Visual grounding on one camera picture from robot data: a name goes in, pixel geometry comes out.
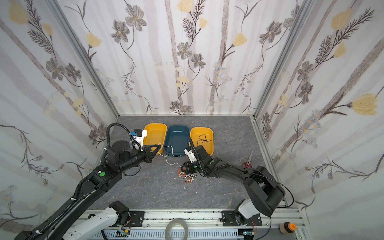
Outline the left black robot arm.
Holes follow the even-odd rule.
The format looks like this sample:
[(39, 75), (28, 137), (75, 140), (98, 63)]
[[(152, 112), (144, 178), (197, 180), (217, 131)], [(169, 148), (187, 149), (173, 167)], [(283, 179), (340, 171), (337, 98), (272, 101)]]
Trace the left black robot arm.
[[(111, 145), (110, 129), (123, 128), (129, 141), (117, 141)], [(16, 240), (61, 240), (76, 220), (100, 197), (107, 193), (124, 175), (140, 163), (151, 163), (161, 145), (141, 146), (127, 127), (112, 123), (106, 129), (106, 155), (101, 164), (84, 177), (70, 199), (45, 222), (31, 231), (20, 232)]]

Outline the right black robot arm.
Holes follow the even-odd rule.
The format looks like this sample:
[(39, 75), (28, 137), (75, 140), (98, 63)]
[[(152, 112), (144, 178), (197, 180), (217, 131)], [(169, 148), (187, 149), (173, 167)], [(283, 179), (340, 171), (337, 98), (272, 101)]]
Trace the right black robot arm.
[(185, 154), (189, 158), (181, 167), (185, 174), (199, 173), (205, 178), (223, 178), (246, 189), (249, 197), (235, 208), (230, 217), (222, 217), (230, 225), (247, 226), (261, 214), (271, 217), (286, 195), (283, 185), (265, 167), (237, 167), (223, 159), (212, 158), (203, 146), (189, 146)]

